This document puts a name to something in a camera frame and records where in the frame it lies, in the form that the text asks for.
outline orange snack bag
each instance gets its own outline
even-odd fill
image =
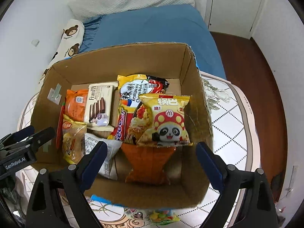
[[[64,113],[77,122],[83,122],[85,106],[88,98],[88,89],[78,91],[67,90]]]
[[[121,149],[133,167],[126,183],[170,184],[163,167],[176,150],[175,147],[137,147],[123,143]]]

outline panda cartoon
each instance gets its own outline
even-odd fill
[[[152,134],[153,141],[174,143],[188,140],[184,118],[173,110],[158,113],[154,119],[154,128],[156,132]]]

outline dark brown floor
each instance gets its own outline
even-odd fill
[[[263,53],[253,39],[212,33],[227,80],[238,86],[252,107],[260,141],[261,164],[268,181],[282,172],[287,161],[287,130],[281,96]],[[273,191],[277,200],[282,189]]]

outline diamond pattern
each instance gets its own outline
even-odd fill
[[[213,150],[215,154],[222,157],[226,164],[235,164],[238,169],[244,170],[247,161],[247,140],[242,120],[242,114],[236,102],[236,98],[226,83],[211,78],[205,79],[207,79],[213,87],[217,87],[218,90],[225,90],[225,92],[230,95],[228,103],[224,102],[223,100],[219,100],[219,102],[216,104],[219,110],[212,110],[211,112],[212,129],[214,134]],[[24,118],[21,121],[21,124],[23,125],[22,128],[30,123],[30,118],[36,102],[36,98],[37,95],[31,99],[28,107],[25,110],[26,112]],[[33,183],[37,176],[37,171],[30,167],[23,169],[22,172],[25,175],[25,188],[27,191],[29,191],[30,194]],[[204,199],[196,208],[175,210],[175,214],[178,215],[181,221],[168,224],[166,225],[166,228],[199,227],[213,208],[218,197],[219,192],[217,190],[214,190],[210,185]],[[93,205],[92,207],[94,207],[94,209],[100,208],[100,203],[96,204],[97,205]],[[123,214],[123,211],[120,210],[122,209],[121,207],[115,206],[115,208],[117,209],[115,209],[115,212],[117,214],[113,215],[112,217],[112,215],[108,213],[109,216],[107,216],[107,220],[117,220],[117,217]],[[67,213],[71,226],[77,228],[78,224],[70,210],[70,207],[65,206],[64,209]],[[227,227],[229,224],[233,210],[234,209],[232,209],[225,227]],[[97,216],[104,216],[104,214],[100,214],[99,212],[95,213]],[[146,222],[144,227],[159,228],[159,226],[150,224],[149,222]]]

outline qr code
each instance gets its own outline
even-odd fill
[[[83,97],[77,96],[76,103],[83,103]]]

